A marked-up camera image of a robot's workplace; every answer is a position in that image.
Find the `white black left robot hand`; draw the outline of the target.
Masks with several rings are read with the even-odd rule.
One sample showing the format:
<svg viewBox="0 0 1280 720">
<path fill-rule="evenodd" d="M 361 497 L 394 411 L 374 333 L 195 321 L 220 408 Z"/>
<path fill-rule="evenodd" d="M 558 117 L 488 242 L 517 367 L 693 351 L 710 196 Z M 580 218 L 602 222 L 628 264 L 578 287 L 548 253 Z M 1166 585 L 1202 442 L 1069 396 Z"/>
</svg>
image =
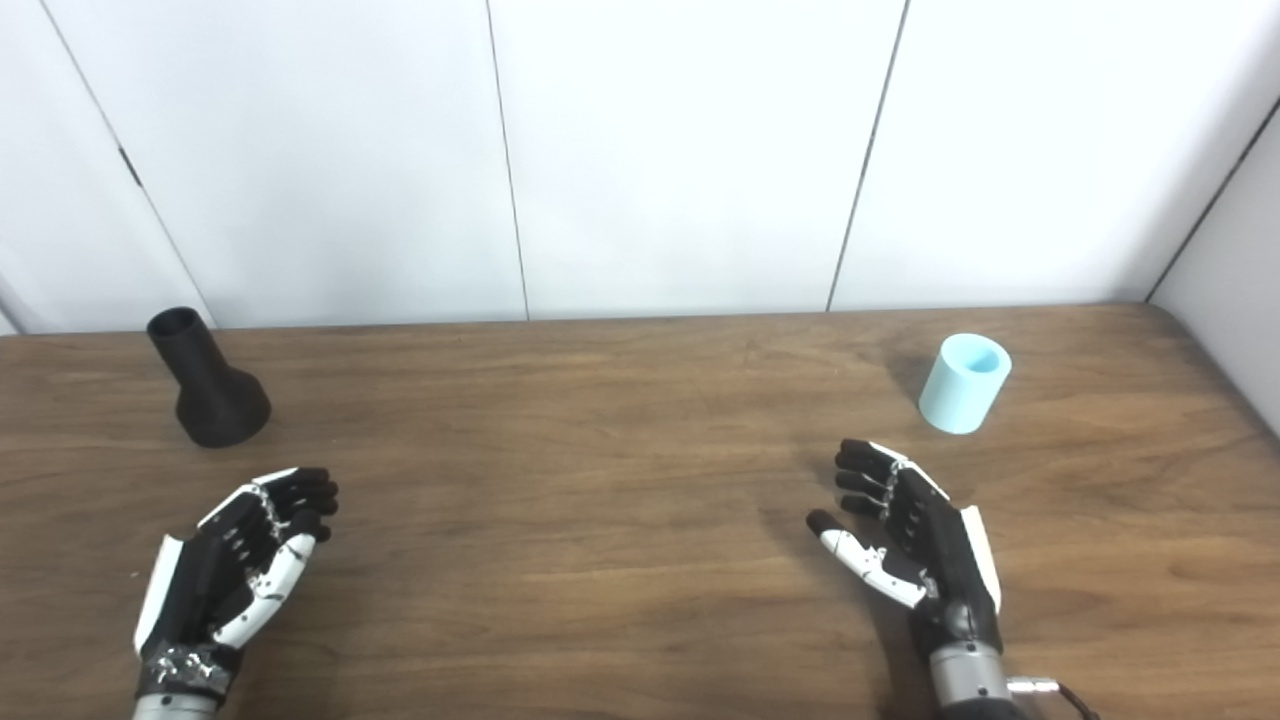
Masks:
<svg viewBox="0 0 1280 720">
<path fill-rule="evenodd" d="M 287 468 L 238 486 L 191 537 L 163 537 L 133 634 L 138 712 L 216 716 L 246 646 L 330 539 L 338 495 L 328 469 Z"/>
</svg>

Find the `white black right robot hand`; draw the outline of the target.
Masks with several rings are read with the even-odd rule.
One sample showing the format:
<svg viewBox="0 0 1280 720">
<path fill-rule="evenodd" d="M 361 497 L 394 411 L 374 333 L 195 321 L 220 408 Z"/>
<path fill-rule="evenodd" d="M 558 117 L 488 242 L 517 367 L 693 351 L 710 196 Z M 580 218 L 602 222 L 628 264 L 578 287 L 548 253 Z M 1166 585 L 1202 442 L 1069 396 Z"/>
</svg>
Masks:
<svg viewBox="0 0 1280 720">
<path fill-rule="evenodd" d="M 980 510 L 960 509 L 918 462 L 872 441 L 842 439 L 835 465 L 841 509 L 878 521 L 916 577 L 892 574 L 888 548 L 864 544 L 826 510 L 810 511 L 806 527 L 855 577 L 908 610 L 916 652 L 927 659 L 959 643 L 1002 653 L 1002 594 Z"/>
</svg>

